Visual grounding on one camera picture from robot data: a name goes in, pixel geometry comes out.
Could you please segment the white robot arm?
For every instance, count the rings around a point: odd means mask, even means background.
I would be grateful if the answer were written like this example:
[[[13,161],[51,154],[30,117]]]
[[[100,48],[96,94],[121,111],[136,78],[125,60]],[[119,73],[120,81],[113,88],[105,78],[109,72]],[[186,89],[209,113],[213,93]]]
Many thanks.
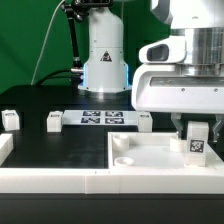
[[[87,92],[120,92],[127,83],[123,26],[101,2],[90,11]],[[213,138],[224,127],[224,0],[151,0],[150,11],[170,26],[169,37],[142,47],[132,84],[137,111],[169,113],[181,131],[183,114],[216,117]]]

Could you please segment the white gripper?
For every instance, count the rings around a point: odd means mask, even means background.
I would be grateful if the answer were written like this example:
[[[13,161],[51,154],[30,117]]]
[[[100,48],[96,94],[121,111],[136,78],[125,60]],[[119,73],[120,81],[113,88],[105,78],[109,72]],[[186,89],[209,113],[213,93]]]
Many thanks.
[[[224,126],[224,77],[181,76],[175,65],[141,65],[132,84],[136,111],[172,113],[179,139],[184,137],[181,113],[218,114],[213,141]]]

